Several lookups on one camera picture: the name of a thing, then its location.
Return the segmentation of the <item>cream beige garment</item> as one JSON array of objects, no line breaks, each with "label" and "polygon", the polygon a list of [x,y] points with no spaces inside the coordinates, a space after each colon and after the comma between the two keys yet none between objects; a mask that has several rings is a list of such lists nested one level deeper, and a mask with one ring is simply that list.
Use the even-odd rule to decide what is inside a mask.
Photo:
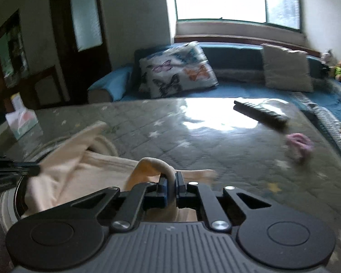
[{"label": "cream beige garment", "polygon": [[72,136],[40,162],[40,173],[28,179],[24,201],[28,217],[107,187],[131,190],[142,182],[157,182],[161,174],[174,186],[177,170],[163,160],[121,158],[102,135],[98,121]]}]

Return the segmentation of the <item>cow plush toy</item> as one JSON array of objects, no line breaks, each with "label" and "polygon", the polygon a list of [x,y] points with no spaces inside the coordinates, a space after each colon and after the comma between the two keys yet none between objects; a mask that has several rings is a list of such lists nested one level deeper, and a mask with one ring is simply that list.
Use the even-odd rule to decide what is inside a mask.
[{"label": "cow plush toy", "polygon": [[321,55],[321,61],[328,67],[334,67],[336,65],[336,59],[332,49],[328,49]]}]

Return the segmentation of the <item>butterfly print pillow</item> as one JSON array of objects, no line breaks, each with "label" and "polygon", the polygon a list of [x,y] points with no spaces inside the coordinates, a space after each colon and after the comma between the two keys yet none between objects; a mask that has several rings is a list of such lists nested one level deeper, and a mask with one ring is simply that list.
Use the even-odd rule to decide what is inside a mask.
[{"label": "butterfly print pillow", "polygon": [[216,87],[219,82],[197,41],[158,51],[139,60],[138,90],[151,98]]}]

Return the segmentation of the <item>black remote control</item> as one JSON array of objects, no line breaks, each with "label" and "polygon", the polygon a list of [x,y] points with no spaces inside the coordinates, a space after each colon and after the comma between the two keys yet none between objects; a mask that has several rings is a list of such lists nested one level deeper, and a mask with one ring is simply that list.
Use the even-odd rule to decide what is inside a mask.
[{"label": "black remote control", "polygon": [[233,108],[241,114],[276,129],[285,128],[289,121],[286,115],[276,113],[275,111],[251,102],[235,100]]}]

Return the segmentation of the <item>tissue box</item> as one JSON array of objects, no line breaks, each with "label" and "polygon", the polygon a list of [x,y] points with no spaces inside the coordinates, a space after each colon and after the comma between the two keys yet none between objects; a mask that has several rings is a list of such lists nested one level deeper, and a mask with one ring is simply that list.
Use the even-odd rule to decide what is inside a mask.
[{"label": "tissue box", "polygon": [[5,118],[16,140],[23,137],[38,123],[35,111],[29,109],[16,110],[6,114]]}]

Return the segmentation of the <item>dark wooden cabinet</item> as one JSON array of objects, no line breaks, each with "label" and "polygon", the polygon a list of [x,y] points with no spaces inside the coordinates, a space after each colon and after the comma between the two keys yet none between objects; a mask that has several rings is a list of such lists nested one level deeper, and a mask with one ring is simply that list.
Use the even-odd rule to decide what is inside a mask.
[{"label": "dark wooden cabinet", "polygon": [[0,27],[0,125],[5,115],[13,111],[10,90],[29,76],[24,50],[20,12],[17,10]]}]

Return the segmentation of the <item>dark wooden door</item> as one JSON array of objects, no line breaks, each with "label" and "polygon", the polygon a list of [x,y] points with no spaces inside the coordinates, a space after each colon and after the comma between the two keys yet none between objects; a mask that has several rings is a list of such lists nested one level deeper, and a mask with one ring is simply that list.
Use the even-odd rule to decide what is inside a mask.
[{"label": "dark wooden door", "polygon": [[88,88],[112,71],[100,0],[49,0],[57,55],[73,105],[88,103]]}]

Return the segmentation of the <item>beige plain pillow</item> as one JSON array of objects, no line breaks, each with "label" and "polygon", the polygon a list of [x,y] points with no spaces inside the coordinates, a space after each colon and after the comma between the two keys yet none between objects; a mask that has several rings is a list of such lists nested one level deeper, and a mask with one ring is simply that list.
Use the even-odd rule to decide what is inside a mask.
[{"label": "beige plain pillow", "polygon": [[268,88],[313,92],[307,52],[263,44],[262,58],[265,84]]}]

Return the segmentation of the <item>blue sofa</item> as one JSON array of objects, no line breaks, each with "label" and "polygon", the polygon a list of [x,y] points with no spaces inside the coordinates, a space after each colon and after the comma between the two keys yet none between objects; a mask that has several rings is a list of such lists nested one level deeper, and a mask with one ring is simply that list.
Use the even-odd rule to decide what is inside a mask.
[{"label": "blue sofa", "polygon": [[[208,58],[219,84],[180,92],[177,97],[266,97],[294,103],[322,133],[327,141],[341,152],[337,138],[337,123],[341,121],[341,85],[329,84],[326,67],[315,57],[308,56],[314,91],[307,93],[302,101],[295,93],[267,88],[264,81],[262,49],[247,44],[202,43],[201,48]],[[159,55],[167,46],[139,49],[134,53],[133,64],[120,67],[88,89],[91,104],[117,101],[136,101],[150,98],[149,92],[139,90],[145,77],[140,68],[140,59]]]}]

